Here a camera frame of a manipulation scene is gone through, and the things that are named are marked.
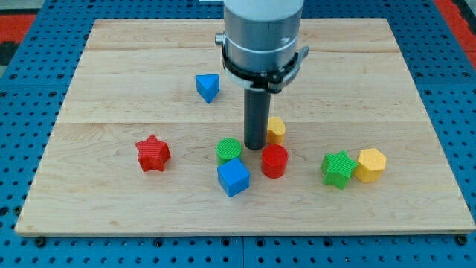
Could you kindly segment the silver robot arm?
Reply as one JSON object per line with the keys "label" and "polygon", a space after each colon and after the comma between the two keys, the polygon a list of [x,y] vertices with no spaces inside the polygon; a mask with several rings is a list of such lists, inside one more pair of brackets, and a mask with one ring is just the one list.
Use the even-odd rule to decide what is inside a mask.
{"label": "silver robot arm", "polygon": [[307,46],[297,50],[304,0],[224,0],[225,73],[241,87],[276,94],[297,76]]}

